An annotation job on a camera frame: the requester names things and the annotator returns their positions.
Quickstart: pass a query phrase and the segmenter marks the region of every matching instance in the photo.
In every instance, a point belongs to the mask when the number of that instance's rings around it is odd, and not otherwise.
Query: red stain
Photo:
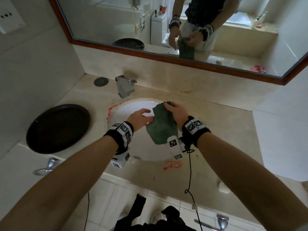
[[[169,163],[169,165],[163,168],[164,171],[167,171],[170,168],[177,169],[183,166],[180,160],[167,161],[166,163]]]
[[[114,106],[112,106],[112,107],[110,107],[110,108],[108,109],[109,112],[108,112],[108,116],[107,116],[106,120],[108,120],[108,119],[110,118],[111,110],[112,110],[114,107],[117,107],[118,105],[120,105],[120,104],[116,104],[116,105],[114,105]]]

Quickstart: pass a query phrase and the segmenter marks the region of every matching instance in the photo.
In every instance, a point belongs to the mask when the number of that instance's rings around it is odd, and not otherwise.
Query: wrist strap
[[[132,140],[134,127],[129,122],[115,123],[107,131],[104,136],[111,136],[119,145],[116,155],[120,155],[127,151],[128,145]]]
[[[197,27],[195,32],[201,32],[203,35],[203,41],[206,42],[211,35],[213,35],[214,29],[212,25],[207,24],[204,27]]]
[[[183,138],[186,142],[193,143],[197,147],[198,139],[206,132],[210,132],[209,128],[200,120],[195,119],[192,116],[188,117],[189,120],[185,122],[182,127]]]
[[[174,26],[180,27],[181,24],[180,18],[178,16],[173,16],[169,24],[169,29],[171,30]]]

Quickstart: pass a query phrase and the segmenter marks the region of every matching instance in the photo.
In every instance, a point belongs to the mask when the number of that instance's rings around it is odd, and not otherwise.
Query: forearm
[[[308,209],[275,175],[236,147],[204,133],[198,148],[217,176],[266,230],[295,230]]]
[[[238,4],[239,4],[238,0],[228,0],[228,3],[226,3],[224,9],[211,23],[214,31],[219,29],[234,14]]]
[[[118,149],[110,136],[83,148],[33,186],[0,223],[0,230],[59,230],[100,178]]]
[[[175,0],[172,10],[172,16],[181,16],[185,0]]]

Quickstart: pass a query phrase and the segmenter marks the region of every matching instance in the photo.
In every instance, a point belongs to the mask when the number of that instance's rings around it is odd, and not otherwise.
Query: hand
[[[190,47],[196,48],[203,41],[203,34],[201,32],[193,32],[189,38],[190,40],[187,40],[186,44]]]
[[[134,113],[132,113],[128,118],[127,122],[133,125],[134,132],[138,131],[144,126],[147,126],[149,122],[152,122],[154,120],[154,116],[146,117],[143,116],[143,113],[150,113],[151,110],[149,109],[140,109]]]
[[[175,50],[177,50],[177,46],[176,46],[176,42],[175,42],[175,38],[176,37],[179,37],[178,40],[181,40],[182,39],[182,34],[181,34],[180,29],[177,26],[174,26],[170,30],[168,42],[169,42],[169,45],[172,48],[174,48]]]
[[[174,107],[167,103],[164,103],[164,106],[168,111],[172,112],[174,120],[177,123],[177,128],[181,132],[183,132],[182,127],[184,123],[188,121],[189,114],[183,105],[175,103],[175,102],[172,102],[172,103],[174,104]]]

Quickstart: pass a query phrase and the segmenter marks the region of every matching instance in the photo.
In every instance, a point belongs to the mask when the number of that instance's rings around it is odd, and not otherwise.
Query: black cable
[[[191,182],[191,179],[192,179],[192,164],[191,164],[191,160],[190,160],[190,153],[193,153],[195,150],[190,149],[190,147],[186,147],[186,146],[185,146],[185,149],[186,149],[186,152],[189,154],[190,176],[189,176],[189,185],[188,185],[188,189],[186,189],[186,190],[184,191],[184,193],[185,193],[185,194],[189,193],[190,196],[192,197],[193,203],[196,204],[196,203],[195,203],[195,200],[194,200],[194,198],[193,198],[193,195],[192,195],[191,192],[189,191],[189,189],[190,189],[190,182]],[[196,213],[197,213],[197,217],[198,217],[198,221],[199,221],[199,225],[200,225],[201,231],[203,231],[202,226],[201,226],[201,222],[200,222],[200,219],[199,219],[199,214],[198,214],[198,211],[197,211],[197,210],[196,210]]]
[[[90,205],[90,194],[89,194],[89,192],[88,192],[88,211],[87,211],[87,218],[86,218],[86,223],[84,224],[84,229],[83,229],[83,231],[86,230],[86,226],[87,226],[88,215],[89,215],[89,205]]]

